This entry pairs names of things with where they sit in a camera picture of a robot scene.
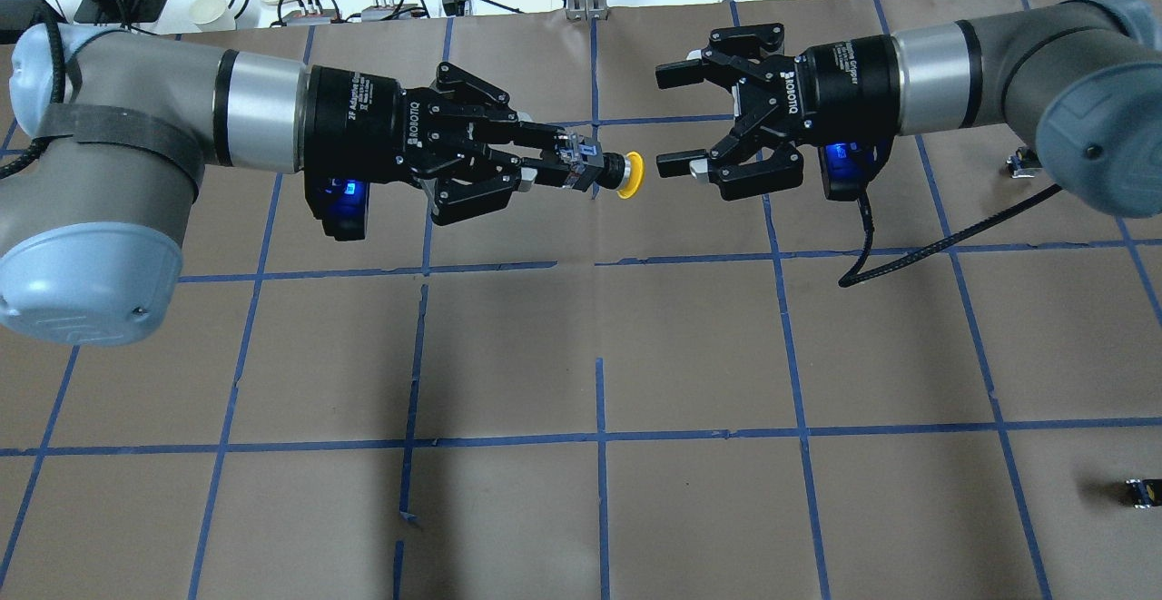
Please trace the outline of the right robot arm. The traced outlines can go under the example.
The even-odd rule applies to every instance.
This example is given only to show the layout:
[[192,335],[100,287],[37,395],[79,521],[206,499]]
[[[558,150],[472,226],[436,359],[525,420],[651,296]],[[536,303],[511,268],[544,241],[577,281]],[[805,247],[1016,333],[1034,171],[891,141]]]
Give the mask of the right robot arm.
[[657,157],[661,176],[711,183],[730,202],[799,186],[812,145],[825,197],[854,202],[896,136],[1004,123],[1092,210],[1159,215],[1159,23],[1145,0],[1068,0],[797,55],[783,40],[780,24],[715,29],[657,66],[660,88],[713,83],[736,106],[713,147]]

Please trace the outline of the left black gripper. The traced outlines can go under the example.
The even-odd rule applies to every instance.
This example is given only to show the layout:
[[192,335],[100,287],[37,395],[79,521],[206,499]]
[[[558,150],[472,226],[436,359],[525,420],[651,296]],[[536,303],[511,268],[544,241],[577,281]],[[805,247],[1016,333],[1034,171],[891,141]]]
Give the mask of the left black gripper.
[[[313,65],[304,70],[301,169],[307,188],[333,181],[403,183],[419,187],[422,156],[531,156],[568,145],[567,133],[510,106],[510,94],[453,63],[433,83],[407,90],[390,76]],[[426,165],[436,226],[505,210],[526,183],[559,187],[571,173],[560,159],[517,159],[469,169],[465,159]]]

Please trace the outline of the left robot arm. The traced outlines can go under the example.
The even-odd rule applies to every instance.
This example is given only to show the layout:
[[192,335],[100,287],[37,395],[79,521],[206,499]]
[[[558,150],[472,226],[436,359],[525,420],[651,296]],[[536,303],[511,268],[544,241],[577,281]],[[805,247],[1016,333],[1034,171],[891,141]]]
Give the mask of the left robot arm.
[[3,327],[123,345],[162,326],[206,171],[302,174],[332,240],[359,240],[370,185],[406,183],[436,224],[564,185],[566,133],[442,63],[426,87],[112,26],[30,26],[10,101],[30,137],[3,164]]

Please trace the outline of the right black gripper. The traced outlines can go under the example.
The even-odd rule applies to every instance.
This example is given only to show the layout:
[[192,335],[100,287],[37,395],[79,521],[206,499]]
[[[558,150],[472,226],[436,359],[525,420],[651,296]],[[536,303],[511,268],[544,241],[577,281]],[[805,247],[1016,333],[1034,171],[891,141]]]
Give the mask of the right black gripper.
[[664,178],[693,176],[726,202],[803,183],[799,145],[880,143],[901,131],[901,70],[887,34],[784,55],[784,24],[726,26],[684,60],[655,67],[657,87],[736,84],[736,135],[710,149],[659,153]]

